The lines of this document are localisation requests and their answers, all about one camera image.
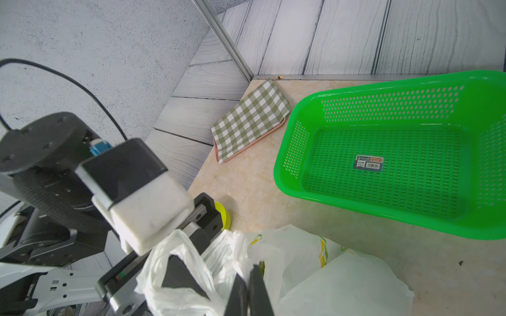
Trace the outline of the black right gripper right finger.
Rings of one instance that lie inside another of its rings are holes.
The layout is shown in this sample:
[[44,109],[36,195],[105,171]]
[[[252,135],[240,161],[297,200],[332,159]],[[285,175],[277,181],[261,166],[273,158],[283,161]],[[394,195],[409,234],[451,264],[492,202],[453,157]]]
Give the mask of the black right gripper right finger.
[[251,316],[274,316],[274,311],[266,290],[262,272],[253,265],[249,279],[249,308]]

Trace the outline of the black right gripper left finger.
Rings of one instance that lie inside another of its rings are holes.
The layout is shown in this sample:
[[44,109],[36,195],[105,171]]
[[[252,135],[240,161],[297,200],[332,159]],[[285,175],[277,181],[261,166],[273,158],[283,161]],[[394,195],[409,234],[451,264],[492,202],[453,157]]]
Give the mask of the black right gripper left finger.
[[248,288],[239,274],[236,275],[224,316],[247,316],[249,305]]

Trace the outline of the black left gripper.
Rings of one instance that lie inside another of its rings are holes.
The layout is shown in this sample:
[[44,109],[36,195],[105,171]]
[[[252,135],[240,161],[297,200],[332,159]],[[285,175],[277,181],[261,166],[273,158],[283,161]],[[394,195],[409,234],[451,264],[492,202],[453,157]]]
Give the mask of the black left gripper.
[[[134,287],[151,250],[137,255],[122,249],[75,172],[92,157],[90,143],[98,138],[69,112],[1,138],[1,191],[22,205],[1,242],[2,315],[36,315],[100,300],[117,315],[146,311],[146,300]],[[178,229],[202,253],[223,225],[211,197],[192,199],[195,209]],[[162,288],[189,288],[208,299],[176,255],[169,256]]]

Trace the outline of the white lemon print plastic bag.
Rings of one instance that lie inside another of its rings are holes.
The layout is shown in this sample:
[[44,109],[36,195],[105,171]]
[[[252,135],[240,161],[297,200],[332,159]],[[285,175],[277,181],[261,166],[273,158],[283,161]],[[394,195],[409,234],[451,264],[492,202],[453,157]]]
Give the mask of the white lemon print plastic bag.
[[[162,288],[170,255],[183,260],[208,299]],[[135,291],[154,315],[223,315],[237,274],[262,272],[275,315],[410,315],[414,293],[381,259],[296,226],[261,233],[223,231],[200,253],[176,230],[151,252]]]

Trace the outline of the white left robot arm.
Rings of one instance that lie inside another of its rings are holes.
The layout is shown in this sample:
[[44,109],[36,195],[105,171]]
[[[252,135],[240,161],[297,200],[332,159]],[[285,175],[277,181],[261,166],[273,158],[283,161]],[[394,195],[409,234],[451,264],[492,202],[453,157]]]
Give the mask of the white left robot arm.
[[223,228],[215,201],[190,197],[141,139],[113,147],[69,112],[2,138],[1,191],[22,203],[3,217],[2,315],[98,301],[143,315],[150,250],[179,229],[202,253]]

